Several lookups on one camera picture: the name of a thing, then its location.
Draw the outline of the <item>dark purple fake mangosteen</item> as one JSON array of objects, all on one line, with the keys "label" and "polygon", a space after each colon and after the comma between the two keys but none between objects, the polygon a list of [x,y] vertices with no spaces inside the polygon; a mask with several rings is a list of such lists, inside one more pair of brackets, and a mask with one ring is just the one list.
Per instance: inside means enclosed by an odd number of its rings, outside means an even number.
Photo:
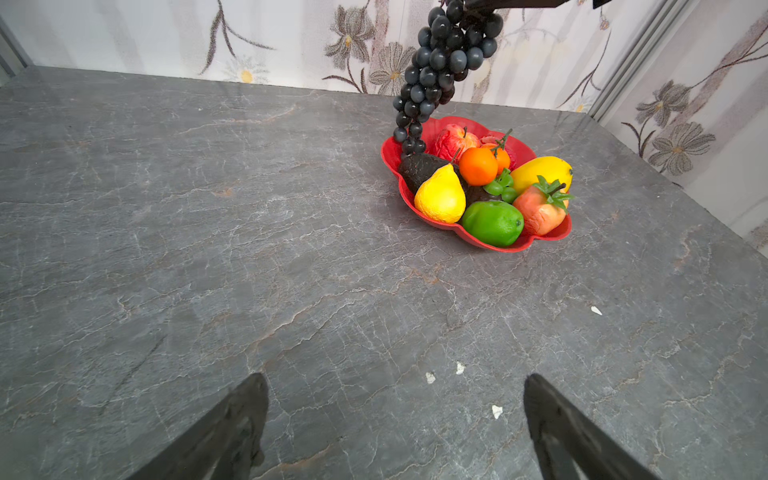
[{"label": "dark purple fake mangosteen", "polygon": [[514,186],[514,179],[509,169],[502,173],[489,184],[484,186],[471,186],[467,190],[467,205],[483,201],[503,201],[512,204],[520,195]]}]

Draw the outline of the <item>green fake lime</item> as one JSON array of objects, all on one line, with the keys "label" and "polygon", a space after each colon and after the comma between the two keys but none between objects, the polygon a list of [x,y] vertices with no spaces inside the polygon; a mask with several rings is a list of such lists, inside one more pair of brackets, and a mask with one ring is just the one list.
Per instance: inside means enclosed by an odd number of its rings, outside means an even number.
[{"label": "green fake lime", "polygon": [[503,201],[472,203],[466,209],[461,224],[475,239],[500,248],[511,246],[524,230],[522,213]]}]

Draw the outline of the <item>dark fake avocado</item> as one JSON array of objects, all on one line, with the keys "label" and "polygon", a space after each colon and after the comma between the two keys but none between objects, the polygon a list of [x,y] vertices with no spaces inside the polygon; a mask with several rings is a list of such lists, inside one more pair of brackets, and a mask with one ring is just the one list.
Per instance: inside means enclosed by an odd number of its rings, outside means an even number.
[{"label": "dark fake avocado", "polygon": [[407,188],[415,195],[420,186],[429,180],[438,169],[444,166],[451,166],[456,175],[459,175],[456,165],[426,153],[414,153],[407,156],[401,161],[398,172],[404,179]]}]

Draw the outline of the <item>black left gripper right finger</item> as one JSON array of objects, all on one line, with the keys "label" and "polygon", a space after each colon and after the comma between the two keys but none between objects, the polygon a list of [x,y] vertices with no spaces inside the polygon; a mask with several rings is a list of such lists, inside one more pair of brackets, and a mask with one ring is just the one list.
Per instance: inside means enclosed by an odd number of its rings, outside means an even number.
[{"label": "black left gripper right finger", "polygon": [[526,378],[523,404],[544,479],[658,479],[542,375]]}]

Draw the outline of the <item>red crinkled fake fruit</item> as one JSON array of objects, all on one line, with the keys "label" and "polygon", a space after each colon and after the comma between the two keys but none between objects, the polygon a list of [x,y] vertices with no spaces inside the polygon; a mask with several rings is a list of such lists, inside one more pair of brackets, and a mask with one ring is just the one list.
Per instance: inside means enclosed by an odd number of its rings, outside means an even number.
[{"label": "red crinkled fake fruit", "polygon": [[479,137],[470,132],[466,127],[448,124],[438,133],[434,143],[429,148],[429,153],[443,160],[455,163],[466,150],[480,146]]}]

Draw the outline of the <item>orange fake tangerine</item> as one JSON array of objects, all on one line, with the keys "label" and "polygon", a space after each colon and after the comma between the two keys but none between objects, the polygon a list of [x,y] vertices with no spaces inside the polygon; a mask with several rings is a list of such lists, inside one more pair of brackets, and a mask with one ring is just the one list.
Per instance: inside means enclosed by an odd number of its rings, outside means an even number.
[{"label": "orange fake tangerine", "polygon": [[497,173],[499,176],[505,169],[508,169],[511,164],[511,158],[506,151],[506,144],[509,139],[512,130],[508,130],[505,135],[501,137],[494,137],[486,135],[481,138],[481,147],[489,149],[497,163]]},{"label": "orange fake tangerine", "polygon": [[490,149],[468,148],[459,159],[459,172],[469,186],[485,186],[498,175],[498,162]]}]

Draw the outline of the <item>yellow fake pear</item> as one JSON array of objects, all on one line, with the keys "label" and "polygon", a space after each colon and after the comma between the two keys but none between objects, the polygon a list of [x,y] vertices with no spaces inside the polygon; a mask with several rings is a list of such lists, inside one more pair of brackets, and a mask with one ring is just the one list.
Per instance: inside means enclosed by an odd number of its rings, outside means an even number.
[{"label": "yellow fake pear", "polygon": [[437,169],[417,190],[414,205],[431,220],[457,223],[466,209],[466,194],[454,167]]}]

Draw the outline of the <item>black fake grape bunch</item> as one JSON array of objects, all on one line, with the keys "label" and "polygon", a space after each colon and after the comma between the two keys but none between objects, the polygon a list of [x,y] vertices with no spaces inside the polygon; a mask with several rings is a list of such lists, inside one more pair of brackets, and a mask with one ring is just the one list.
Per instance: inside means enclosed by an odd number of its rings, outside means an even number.
[{"label": "black fake grape bunch", "polygon": [[393,139],[403,159],[427,150],[425,123],[454,97],[456,84],[496,52],[503,25],[495,10],[468,1],[443,1],[429,11],[427,25],[418,32],[419,47],[404,69],[404,85],[393,100]]}]

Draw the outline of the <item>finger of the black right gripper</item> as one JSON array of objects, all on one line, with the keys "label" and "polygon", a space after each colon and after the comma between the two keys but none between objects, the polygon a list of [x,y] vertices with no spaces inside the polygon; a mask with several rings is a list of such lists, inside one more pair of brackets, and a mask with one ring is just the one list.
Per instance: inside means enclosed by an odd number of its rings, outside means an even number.
[{"label": "finger of the black right gripper", "polygon": [[557,8],[568,0],[465,0],[469,10]]}]

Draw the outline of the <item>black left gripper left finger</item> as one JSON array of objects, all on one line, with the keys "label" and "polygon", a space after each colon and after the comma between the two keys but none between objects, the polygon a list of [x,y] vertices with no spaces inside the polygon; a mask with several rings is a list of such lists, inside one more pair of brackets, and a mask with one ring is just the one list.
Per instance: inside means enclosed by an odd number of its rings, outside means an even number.
[{"label": "black left gripper left finger", "polygon": [[249,479],[263,464],[269,388],[249,375],[132,479]]}]

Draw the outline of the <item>red fake apple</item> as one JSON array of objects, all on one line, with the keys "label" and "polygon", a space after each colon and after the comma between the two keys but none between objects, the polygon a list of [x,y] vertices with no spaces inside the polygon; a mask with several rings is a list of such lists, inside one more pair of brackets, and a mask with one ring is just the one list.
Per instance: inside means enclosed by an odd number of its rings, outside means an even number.
[{"label": "red fake apple", "polygon": [[514,200],[513,206],[523,215],[524,231],[543,236],[564,221],[573,196],[565,191],[567,185],[559,179],[549,182],[542,175],[537,179]]}]

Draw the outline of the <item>yellow fake lemon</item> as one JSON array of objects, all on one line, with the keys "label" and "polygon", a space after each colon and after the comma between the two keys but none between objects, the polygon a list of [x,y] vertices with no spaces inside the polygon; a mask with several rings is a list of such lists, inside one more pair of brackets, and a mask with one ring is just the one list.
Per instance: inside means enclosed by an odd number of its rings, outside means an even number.
[{"label": "yellow fake lemon", "polygon": [[539,176],[544,177],[548,183],[558,180],[565,184],[562,191],[568,193],[572,184],[573,169],[570,164],[558,157],[546,156],[530,160],[511,171],[513,187],[518,193],[537,183]]}]

